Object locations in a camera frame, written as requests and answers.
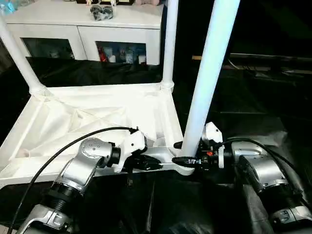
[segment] wire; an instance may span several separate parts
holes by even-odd
[[[137,129],[134,129],[134,128],[128,128],[128,127],[112,127],[112,128],[104,128],[104,129],[100,129],[100,130],[97,130],[97,131],[94,131],[94,132],[91,132],[91,133],[88,133],[82,137],[79,137],[78,139],[70,142],[69,144],[65,145],[63,148],[61,148],[59,151],[57,151],[56,154],[54,154],[48,161],[46,161],[46,163],[37,171],[37,173],[34,175],[34,177],[32,178],[32,180],[30,181],[23,197],[21,198],[20,200],[20,203],[19,203],[19,206],[18,208],[16,209],[16,212],[14,214],[14,217],[13,217],[13,220],[11,222],[11,225],[10,225],[10,228],[7,232],[7,234],[12,234],[12,231],[13,231],[13,226],[16,222],[16,219],[19,215],[19,212],[20,212],[20,208],[29,192],[29,190],[32,188],[32,186],[34,185],[36,179],[39,177],[39,175],[41,174],[41,172],[57,157],[59,156],[64,150],[66,150],[67,148],[71,147],[72,145],[76,144],[77,142],[83,140],[83,139],[86,139],[87,137],[90,137],[92,135],[95,135],[95,134],[98,134],[98,133],[102,133],[102,132],[107,132],[107,131],[110,131],[110,130],[128,130],[130,131],[130,133],[133,133],[135,131],[137,131]]]
[[[237,70],[240,70],[240,68],[237,67],[237,66],[235,66],[234,63],[232,63],[230,59],[228,59],[228,61],[229,61],[230,65],[231,65],[233,68],[236,68]]]

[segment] white rod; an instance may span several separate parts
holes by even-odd
[[[179,156],[194,157],[228,47],[240,0],[215,0]]]
[[[172,76],[175,60],[176,23],[178,7],[179,0],[168,0],[164,68],[161,82],[162,86],[167,88],[172,88],[174,85],[172,81]]]
[[[7,50],[9,51],[20,73],[23,75],[25,81],[27,82],[29,86],[29,92],[35,93],[44,90],[45,86],[40,83],[26,57],[20,51],[1,14],[0,38],[2,39],[3,44],[5,45]]]

